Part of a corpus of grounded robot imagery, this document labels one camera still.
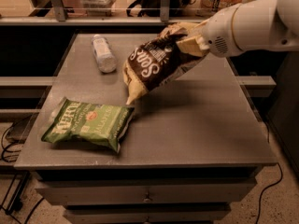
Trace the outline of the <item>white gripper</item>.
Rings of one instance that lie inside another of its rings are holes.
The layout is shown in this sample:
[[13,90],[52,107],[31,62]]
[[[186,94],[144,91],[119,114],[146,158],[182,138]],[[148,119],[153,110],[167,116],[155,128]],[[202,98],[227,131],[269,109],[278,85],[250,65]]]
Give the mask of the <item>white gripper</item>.
[[179,50],[196,57],[204,57],[209,51],[218,57],[233,57],[243,53],[234,39],[233,20],[240,4],[224,8],[210,17],[202,35],[184,38],[177,42]]

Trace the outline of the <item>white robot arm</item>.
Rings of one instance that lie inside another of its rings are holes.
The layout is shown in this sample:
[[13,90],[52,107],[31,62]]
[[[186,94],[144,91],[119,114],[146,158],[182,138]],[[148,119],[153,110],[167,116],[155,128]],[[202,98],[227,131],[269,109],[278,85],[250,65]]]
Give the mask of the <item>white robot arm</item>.
[[193,56],[234,57],[250,50],[299,50],[299,0],[255,0],[224,8],[194,24],[177,42]]

